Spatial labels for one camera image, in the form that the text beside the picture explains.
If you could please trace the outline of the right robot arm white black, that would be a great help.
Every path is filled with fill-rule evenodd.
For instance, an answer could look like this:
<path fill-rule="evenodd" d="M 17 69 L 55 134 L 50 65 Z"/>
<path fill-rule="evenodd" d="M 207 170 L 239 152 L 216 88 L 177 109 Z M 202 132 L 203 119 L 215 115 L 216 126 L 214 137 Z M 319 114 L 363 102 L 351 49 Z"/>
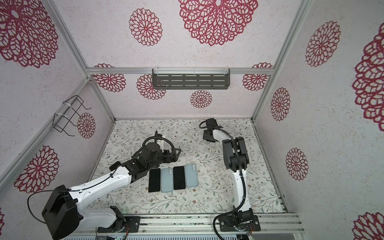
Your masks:
<path fill-rule="evenodd" d="M 204 130 L 205 141 L 222 144 L 224 164 L 232 174 L 235 201 L 231 211 L 218 217 L 221 231 L 251 229 L 255 218 L 246 184 L 250 159 L 244 138 L 233 137 L 214 118 L 202 121 L 199 128 Z"/>

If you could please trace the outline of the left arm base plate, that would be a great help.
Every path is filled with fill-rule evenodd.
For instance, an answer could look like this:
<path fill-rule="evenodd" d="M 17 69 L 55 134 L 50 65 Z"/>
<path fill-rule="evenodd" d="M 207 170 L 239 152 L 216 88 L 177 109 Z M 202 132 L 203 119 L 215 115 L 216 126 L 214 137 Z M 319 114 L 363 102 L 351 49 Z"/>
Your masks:
<path fill-rule="evenodd" d="M 97 233 L 120 234 L 120 233 L 137 233 L 139 231 L 141 217 L 125 217 L 125 220 L 117 219 L 111 227 L 97 228 Z"/>

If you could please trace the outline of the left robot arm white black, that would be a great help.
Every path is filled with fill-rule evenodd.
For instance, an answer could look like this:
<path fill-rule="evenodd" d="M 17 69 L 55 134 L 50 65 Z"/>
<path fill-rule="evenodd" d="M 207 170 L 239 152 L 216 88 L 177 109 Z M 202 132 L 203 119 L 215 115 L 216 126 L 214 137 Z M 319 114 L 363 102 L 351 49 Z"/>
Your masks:
<path fill-rule="evenodd" d="M 161 141 L 144 144 L 126 162 L 116 162 L 110 173 L 90 182 L 67 188 L 61 185 L 52 191 L 42 216 L 54 240 L 61 240 L 74 231 L 85 228 L 120 232 L 127 226 L 126 219 L 116 206 L 91 210 L 87 206 L 96 199 L 120 187 L 145 177 L 161 164 L 178 161 L 181 149 L 165 150 Z"/>

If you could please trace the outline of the light blue phone case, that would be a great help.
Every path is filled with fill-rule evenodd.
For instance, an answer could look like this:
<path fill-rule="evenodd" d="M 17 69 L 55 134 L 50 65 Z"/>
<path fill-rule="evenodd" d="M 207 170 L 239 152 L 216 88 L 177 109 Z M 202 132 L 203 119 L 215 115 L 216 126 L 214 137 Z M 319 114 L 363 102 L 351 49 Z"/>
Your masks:
<path fill-rule="evenodd" d="M 199 185 L 198 168 L 196 164 L 185 165 L 186 187 L 195 188 Z"/>
<path fill-rule="evenodd" d="M 161 192 L 171 193 L 174 190 L 173 168 L 161 169 Z"/>

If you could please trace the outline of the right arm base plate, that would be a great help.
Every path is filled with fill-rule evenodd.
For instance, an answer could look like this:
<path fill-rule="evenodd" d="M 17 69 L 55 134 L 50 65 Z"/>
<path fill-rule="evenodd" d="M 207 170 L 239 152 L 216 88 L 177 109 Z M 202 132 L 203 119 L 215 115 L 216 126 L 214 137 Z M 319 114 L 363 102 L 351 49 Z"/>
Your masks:
<path fill-rule="evenodd" d="M 256 215 L 250 216 L 249 220 L 240 222 L 233 216 L 219 218 L 221 232 L 259 232 L 261 230 L 259 219 Z"/>

